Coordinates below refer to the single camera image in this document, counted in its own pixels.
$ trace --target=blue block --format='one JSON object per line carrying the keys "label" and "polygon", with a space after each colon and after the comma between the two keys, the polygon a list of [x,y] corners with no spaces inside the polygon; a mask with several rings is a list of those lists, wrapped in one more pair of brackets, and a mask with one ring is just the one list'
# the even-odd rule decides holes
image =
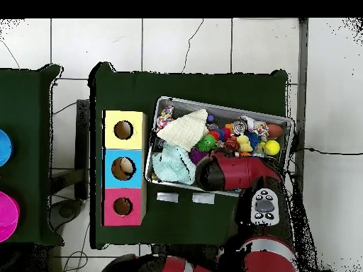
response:
{"label": "blue block", "polygon": [[[127,157],[135,164],[136,171],[126,181],[120,181],[112,174],[113,161],[119,157]],[[105,156],[105,188],[141,188],[143,184],[143,152],[141,150],[106,149]]]}

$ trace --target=metal tray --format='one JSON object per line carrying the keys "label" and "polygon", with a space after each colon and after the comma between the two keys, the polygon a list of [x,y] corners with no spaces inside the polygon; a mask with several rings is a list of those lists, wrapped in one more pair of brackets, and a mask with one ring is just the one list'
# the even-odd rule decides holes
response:
{"label": "metal tray", "polygon": [[[280,125],[284,129],[284,134],[277,139],[279,142],[281,151],[274,156],[274,158],[278,161],[279,166],[281,168],[286,169],[288,166],[290,147],[292,143],[292,139],[294,136],[295,123],[291,118],[279,117],[275,115],[267,115],[263,113],[255,113],[248,110],[238,110],[236,108],[226,108],[223,106],[214,106],[207,103],[199,103],[188,101],[184,99],[172,98],[168,96],[162,96],[157,99],[156,109],[154,113],[154,122],[152,124],[152,134],[150,136],[149,141],[149,151],[147,155],[147,161],[145,166],[145,179],[150,183],[156,183],[160,185],[166,186],[175,186],[179,188],[188,188],[196,191],[204,191],[200,189],[196,184],[186,185],[183,183],[177,182],[168,182],[168,181],[156,181],[151,178],[151,174],[153,171],[152,168],[152,148],[155,143],[155,129],[156,129],[156,121],[157,117],[161,114],[162,110],[165,106],[174,106],[173,118],[177,119],[186,115],[188,113],[201,110],[205,108],[208,113],[212,113],[214,115],[214,123],[216,123],[219,127],[223,127],[226,123],[233,123],[237,120],[241,115],[247,115],[251,118],[254,118],[258,121],[265,121],[267,123],[274,123]],[[222,194],[227,196],[238,197],[237,191],[214,191],[212,193]]]}

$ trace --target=yellow block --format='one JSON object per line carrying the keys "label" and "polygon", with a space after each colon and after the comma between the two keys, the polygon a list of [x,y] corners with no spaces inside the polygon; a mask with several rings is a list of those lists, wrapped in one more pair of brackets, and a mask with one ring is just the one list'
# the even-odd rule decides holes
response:
{"label": "yellow block", "polygon": [[121,110],[106,110],[104,113],[107,149],[145,149],[147,116],[144,113]]}

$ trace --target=pink block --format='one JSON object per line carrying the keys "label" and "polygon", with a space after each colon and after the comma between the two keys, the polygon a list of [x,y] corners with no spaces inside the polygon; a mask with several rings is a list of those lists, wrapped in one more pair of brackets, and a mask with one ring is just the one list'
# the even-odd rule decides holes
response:
{"label": "pink block", "polygon": [[[128,198],[133,205],[129,215],[121,216],[113,209],[118,198]],[[104,226],[141,225],[143,220],[143,191],[141,188],[105,188]]]}

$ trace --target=light blue cloth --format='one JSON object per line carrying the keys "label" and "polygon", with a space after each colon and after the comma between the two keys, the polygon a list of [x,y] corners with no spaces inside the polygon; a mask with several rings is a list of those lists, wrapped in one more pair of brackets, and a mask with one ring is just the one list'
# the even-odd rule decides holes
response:
{"label": "light blue cloth", "polygon": [[195,180],[196,165],[188,152],[180,146],[164,143],[162,153],[152,156],[155,175],[162,181],[178,181],[191,185]]}

